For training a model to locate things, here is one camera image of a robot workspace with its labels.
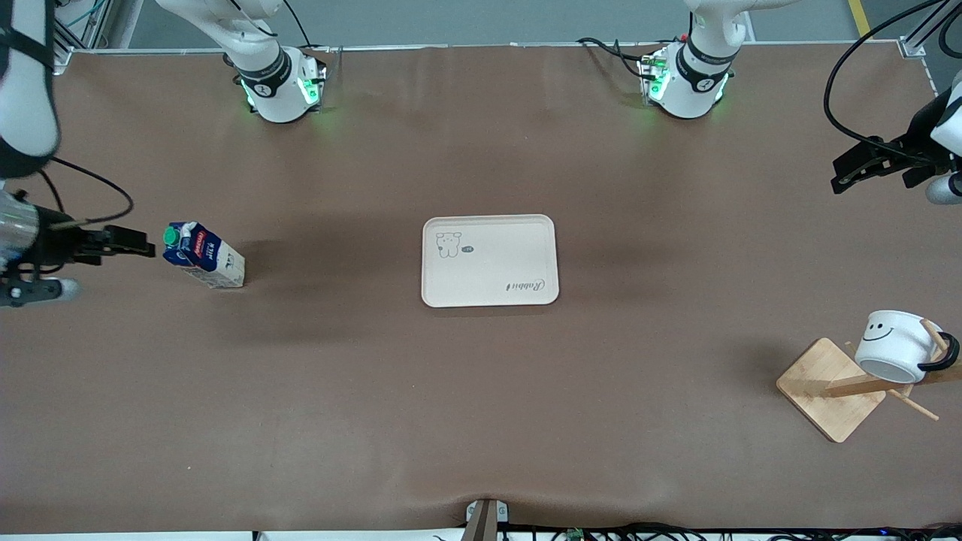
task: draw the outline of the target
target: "white tray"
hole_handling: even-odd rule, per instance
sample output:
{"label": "white tray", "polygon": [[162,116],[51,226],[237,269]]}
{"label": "white tray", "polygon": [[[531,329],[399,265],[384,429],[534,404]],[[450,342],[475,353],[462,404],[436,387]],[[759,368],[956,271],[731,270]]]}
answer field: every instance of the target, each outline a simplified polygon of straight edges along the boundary
{"label": "white tray", "polygon": [[433,218],[421,241],[421,298],[434,308],[550,304],[554,222],[540,214]]}

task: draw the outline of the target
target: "white mug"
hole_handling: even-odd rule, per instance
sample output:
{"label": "white mug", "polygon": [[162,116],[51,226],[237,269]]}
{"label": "white mug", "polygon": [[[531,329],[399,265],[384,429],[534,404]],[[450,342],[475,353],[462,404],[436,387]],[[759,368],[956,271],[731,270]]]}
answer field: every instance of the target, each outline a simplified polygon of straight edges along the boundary
{"label": "white mug", "polygon": [[949,350],[932,361],[938,346],[922,326],[922,318],[898,310],[869,314],[869,325],[855,352],[855,363],[865,372],[896,383],[918,383],[925,374],[944,370],[958,357],[959,343],[933,323]]}

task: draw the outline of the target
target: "white robot link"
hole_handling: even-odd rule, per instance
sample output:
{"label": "white robot link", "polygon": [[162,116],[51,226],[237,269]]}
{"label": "white robot link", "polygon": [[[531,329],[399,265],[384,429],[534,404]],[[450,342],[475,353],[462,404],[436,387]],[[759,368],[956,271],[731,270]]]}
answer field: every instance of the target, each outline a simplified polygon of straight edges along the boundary
{"label": "white robot link", "polygon": [[265,120],[291,122],[319,107],[327,67],[282,47],[264,22],[283,0],[157,0],[224,49],[247,102]]}
{"label": "white robot link", "polygon": [[722,98],[729,68],[747,36],[746,12],[770,10],[798,0],[685,0],[692,28],[639,62],[642,92],[680,118],[702,116]]}

